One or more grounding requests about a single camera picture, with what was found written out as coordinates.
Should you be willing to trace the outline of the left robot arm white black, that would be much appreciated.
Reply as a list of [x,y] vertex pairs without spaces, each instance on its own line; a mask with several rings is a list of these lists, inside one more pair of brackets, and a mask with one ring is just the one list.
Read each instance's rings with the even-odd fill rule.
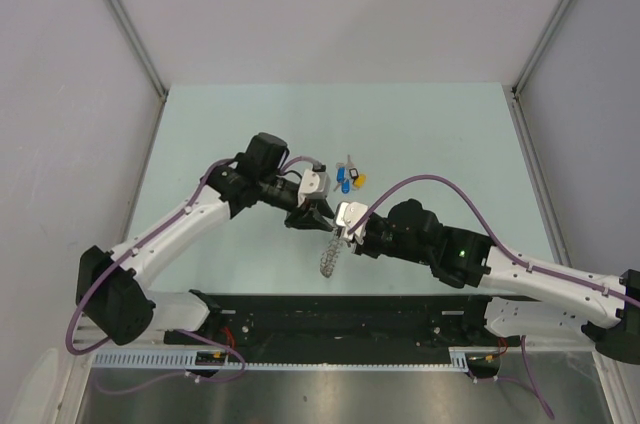
[[191,196],[148,230],[108,251],[86,250],[79,262],[67,347],[79,351],[73,337],[82,316],[104,333],[105,342],[119,346],[147,331],[187,331],[199,343],[214,341],[221,331],[214,304],[196,291],[153,292],[152,283],[197,239],[257,203],[285,212],[289,229],[332,231],[331,177],[320,161],[305,161],[309,166],[298,181],[289,180],[285,174],[295,161],[287,143],[258,133],[245,151],[214,162]]

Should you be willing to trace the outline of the metal disc with keyrings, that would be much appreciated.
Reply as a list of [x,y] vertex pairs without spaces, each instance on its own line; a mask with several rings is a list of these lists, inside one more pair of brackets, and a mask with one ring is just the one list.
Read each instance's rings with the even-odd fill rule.
[[319,270],[324,278],[330,278],[332,276],[343,245],[344,241],[339,236],[334,236],[323,252],[320,259]]

